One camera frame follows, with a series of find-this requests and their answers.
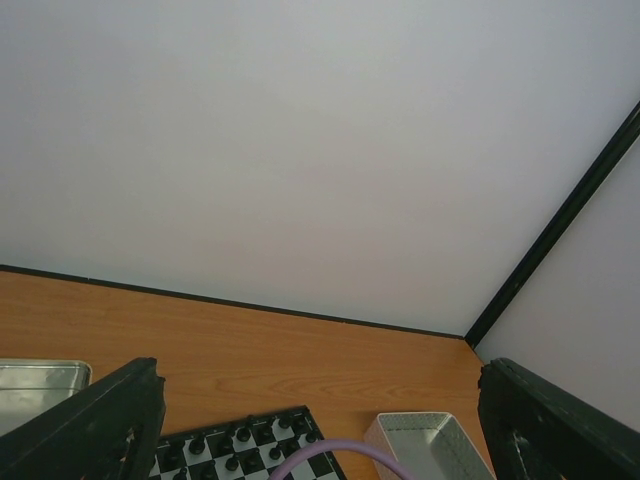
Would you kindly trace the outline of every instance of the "silver tray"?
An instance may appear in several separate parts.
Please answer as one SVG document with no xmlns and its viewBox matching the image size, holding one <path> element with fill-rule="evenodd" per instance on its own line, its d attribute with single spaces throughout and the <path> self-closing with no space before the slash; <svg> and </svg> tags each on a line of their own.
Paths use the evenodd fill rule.
<svg viewBox="0 0 640 480">
<path fill-rule="evenodd" d="M 365 441 L 396 458 L 417 479 L 495 480 L 456 418 L 445 412 L 381 413 Z M 397 480 L 376 463 L 382 480 Z"/>
<path fill-rule="evenodd" d="M 79 361 L 0 359 L 0 435 L 83 389 L 91 368 Z"/>
</svg>

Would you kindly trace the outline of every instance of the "wooden tabletop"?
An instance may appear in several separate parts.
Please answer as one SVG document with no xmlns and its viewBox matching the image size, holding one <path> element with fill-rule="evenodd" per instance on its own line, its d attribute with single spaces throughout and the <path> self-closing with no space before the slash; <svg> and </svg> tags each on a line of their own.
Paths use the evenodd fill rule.
<svg viewBox="0 0 640 480">
<path fill-rule="evenodd" d="M 164 433 L 307 405 L 325 437 L 361 440 L 378 413 L 446 411 L 488 459 L 462 340 L 0 272 L 0 352 L 84 360 L 93 380 L 156 357 Z M 350 480 L 377 478 L 337 456 Z"/>
</svg>

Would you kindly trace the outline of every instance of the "white wall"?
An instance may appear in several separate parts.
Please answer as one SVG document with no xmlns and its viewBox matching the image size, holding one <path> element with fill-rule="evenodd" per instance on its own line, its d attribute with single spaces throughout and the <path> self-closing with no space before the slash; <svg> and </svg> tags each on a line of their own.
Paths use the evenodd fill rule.
<svg viewBox="0 0 640 480">
<path fill-rule="evenodd" d="M 640 142 L 478 346 L 640 430 Z"/>
<path fill-rule="evenodd" d="M 0 12 L 0 261 L 458 334 L 640 96 L 636 0 Z"/>
</svg>

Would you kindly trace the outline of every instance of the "purple cable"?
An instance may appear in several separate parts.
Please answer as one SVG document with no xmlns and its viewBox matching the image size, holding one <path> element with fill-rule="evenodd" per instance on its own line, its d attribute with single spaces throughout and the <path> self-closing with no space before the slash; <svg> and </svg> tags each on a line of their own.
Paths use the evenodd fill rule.
<svg viewBox="0 0 640 480">
<path fill-rule="evenodd" d="M 398 475 L 401 480 L 416 480 L 416 477 L 409 472 L 409 470 L 400 465 L 391 455 L 388 455 L 371 445 L 367 445 L 366 443 L 341 438 L 321 440 L 301 448 L 282 462 L 282 464 L 273 471 L 269 480 L 284 480 L 284 477 L 290 473 L 291 470 L 305 460 L 315 457 L 319 453 L 329 452 L 331 450 L 349 450 L 351 452 L 361 453 L 362 455 L 366 455 L 367 457 L 373 458 L 375 461 L 383 464 L 393 473 Z"/>
</svg>

